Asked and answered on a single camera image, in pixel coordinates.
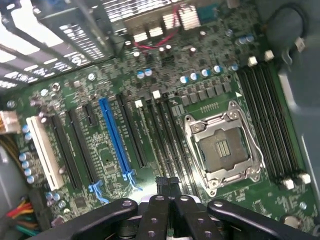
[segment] blue pcie slot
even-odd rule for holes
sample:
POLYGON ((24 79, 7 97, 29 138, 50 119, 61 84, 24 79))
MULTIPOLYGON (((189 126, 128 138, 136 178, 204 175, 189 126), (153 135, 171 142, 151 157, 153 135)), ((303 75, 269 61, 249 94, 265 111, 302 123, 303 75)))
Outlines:
POLYGON ((125 181, 129 180, 130 184, 135 189, 140 189, 136 187, 136 181, 133 177, 134 172, 129 165, 129 161, 127 155, 125 153, 125 148, 122 143, 121 136, 118 132, 116 120, 112 113, 112 109, 108 103, 108 100, 103 97, 99 99, 99 105, 102 111, 102 115, 105 120, 106 128, 109 132, 113 147, 115 149, 116 157, 118 158, 118 162, 122 171, 122 176, 125 181))

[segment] black ram slot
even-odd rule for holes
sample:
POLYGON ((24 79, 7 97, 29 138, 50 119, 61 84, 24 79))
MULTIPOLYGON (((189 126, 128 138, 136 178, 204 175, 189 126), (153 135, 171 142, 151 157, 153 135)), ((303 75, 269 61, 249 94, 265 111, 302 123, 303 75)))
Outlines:
POLYGON ((144 154, 144 150, 143 150, 138 132, 135 126, 133 125, 134 121, 132 120, 132 117, 128 111, 126 104, 123 102, 122 94, 116 95, 115 97, 116 97, 116 101, 120 106, 121 114, 123 116, 123 120, 124 120, 126 129, 128 131, 130 141, 133 144, 134 154, 138 161, 139 167, 141 169, 145 168, 148 166, 148 163, 146 160, 146 156, 144 154))
POLYGON ((295 178, 301 170, 269 63, 245 67, 238 76, 270 180, 279 184, 284 178, 295 178))
POLYGON ((91 184, 95 184, 99 181, 99 178, 98 178, 95 166, 92 162, 92 158, 91 158, 87 143, 85 141, 85 137, 80 128, 80 123, 77 119, 76 110, 71 109, 66 112, 66 115, 68 116, 69 126, 72 129, 73 137, 76 140, 76 143, 78 145, 79 152, 81 154, 81 158, 84 163, 89 181, 91 184))
POLYGON ((88 121, 88 125, 91 127, 98 126, 98 121, 95 116, 94 110, 90 103, 82 106, 86 119, 88 121))
POLYGON ((170 177, 175 177, 175 172, 174 170, 172 169, 171 167, 171 163, 170 163, 170 156, 168 154, 168 151, 166 151, 165 149, 165 141, 164 139, 161 137, 161 133, 160 133, 160 130, 159 130, 159 125, 157 124, 157 120, 156 120, 156 112, 152 106, 152 103, 151 101, 147 101, 146 102, 146 105, 147 105, 147 109, 148 109, 148 112, 149 112, 149 115, 151 116, 151 121, 152 121, 152 124, 153 124, 153 129, 155 131, 155 134, 156 134, 156 140, 158 140, 158 146, 160 148, 160 153, 162 154, 162 156, 164 156, 164 164, 166 165, 168 171, 169 171, 169 175, 170 177))
POLYGON ((176 171, 178 173, 178 177, 180 178, 180 180, 182 182, 182 188, 183 188, 184 194, 189 194, 188 185, 186 183, 185 175, 184 175, 184 172, 183 172, 183 170, 180 166, 180 163, 179 163, 179 153, 178 153, 177 149, 175 148, 175 141, 174 141, 172 135, 170 134, 170 127, 168 126, 168 122, 167 122, 165 113, 163 111, 162 104, 160 102, 157 102, 155 105, 156 105, 156 110, 159 114, 160 123, 163 128, 164 139, 166 139, 166 142, 168 143, 167 145, 168 145, 169 151, 171 152, 171 154, 173 156, 173 164, 175 165, 176 171))
POLYGON ((63 157, 72 187, 74 189, 80 189, 83 184, 81 182, 80 174, 74 156, 71 153, 68 139, 66 137, 61 121, 57 115, 50 117, 49 120, 55 139, 58 143, 59 151, 63 157))
POLYGON ((187 158, 186 149, 184 148, 184 146, 182 144, 183 137, 180 137, 179 131, 177 129, 177 125, 175 123, 175 119, 174 119, 173 113, 171 112, 171 109, 170 109, 170 105, 169 105, 169 101, 167 99, 167 96, 164 96, 164 97, 165 97, 164 104, 165 104, 166 110, 168 112, 169 123, 171 125, 171 129, 173 130, 173 131, 171 131, 172 136, 175 137, 175 139, 176 139, 177 146, 178 146, 178 149, 179 149, 179 152, 180 152, 180 156, 182 158, 184 169, 186 171, 186 175, 188 177, 192 192, 193 192, 193 194, 195 196, 199 197, 200 194, 199 194, 199 191, 198 191, 198 188, 197 188, 197 185, 196 185, 196 181, 195 181, 194 175, 192 173, 192 169, 190 167, 190 164, 189 164, 189 161, 188 161, 188 158, 187 158))

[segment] black wire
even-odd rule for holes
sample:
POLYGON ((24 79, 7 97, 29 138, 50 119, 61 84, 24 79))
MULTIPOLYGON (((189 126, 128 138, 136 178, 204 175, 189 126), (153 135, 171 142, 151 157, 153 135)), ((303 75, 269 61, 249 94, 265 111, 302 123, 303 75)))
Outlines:
POLYGON ((309 32, 309 17, 308 17, 308 14, 306 13, 306 11, 302 8, 302 6, 295 3, 295 2, 289 2, 289 3, 285 3, 285 4, 281 5, 267 19, 264 26, 267 27, 270 24, 270 22, 272 22, 283 9, 291 9, 291 10, 294 10, 297 14, 299 14, 299 16, 302 20, 302 32, 300 34, 300 37, 305 38, 309 32))

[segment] mounting screw hole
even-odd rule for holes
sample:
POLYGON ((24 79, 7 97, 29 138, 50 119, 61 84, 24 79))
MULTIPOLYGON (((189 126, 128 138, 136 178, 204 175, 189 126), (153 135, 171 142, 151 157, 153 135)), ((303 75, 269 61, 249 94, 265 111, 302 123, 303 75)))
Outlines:
POLYGON ((210 231, 205 231, 204 234, 205 234, 205 236, 207 238, 211 238, 212 237, 212 233, 210 231))
POLYGON ((122 203, 122 206, 125 206, 125 207, 131 206, 131 205, 132 205, 132 201, 124 201, 122 203))
POLYGON ((188 196, 181 196, 180 199, 185 202, 185 201, 189 200, 189 197, 188 196))
POLYGON ((163 200, 165 200, 165 198, 163 196, 156 196, 155 200, 163 201, 163 200))
POLYGON ((155 231, 148 231, 148 235, 149 235, 149 238, 153 238, 156 235, 156 233, 155 231))
POLYGON ((213 205, 215 205, 215 206, 218 207, 218 208, 221 208, 224 204, 223 204, 222 202, 220 202, 220 201, 215 201, 215 202, 213 203, 213 205))

